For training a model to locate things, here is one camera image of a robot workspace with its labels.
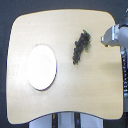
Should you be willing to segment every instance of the bunch of grapes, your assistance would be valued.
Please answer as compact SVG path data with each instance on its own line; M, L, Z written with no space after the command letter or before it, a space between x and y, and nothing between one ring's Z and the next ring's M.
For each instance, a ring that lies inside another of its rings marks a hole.
M77 64L80 60L80 55L85 48L88 49L88 45L90 43L91 36L89 33L87 33L85 30L83 30L83 33L81 33L81 36L79 38L79 41L75 41L76 48L74 48L73 53L73 64Z

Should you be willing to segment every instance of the white plate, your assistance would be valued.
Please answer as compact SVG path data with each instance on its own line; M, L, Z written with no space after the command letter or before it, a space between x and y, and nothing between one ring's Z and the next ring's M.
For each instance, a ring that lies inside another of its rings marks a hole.
M46 45L36 46L28 56L26 73L35 89L48 88L56 75L56 58L53 51Z

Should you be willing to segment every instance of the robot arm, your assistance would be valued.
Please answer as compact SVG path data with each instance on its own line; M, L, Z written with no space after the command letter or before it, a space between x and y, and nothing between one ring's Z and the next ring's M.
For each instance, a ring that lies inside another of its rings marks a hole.
M101 37L101 43L105 46L121 46L128 49L128 9L121 23L109 28Z

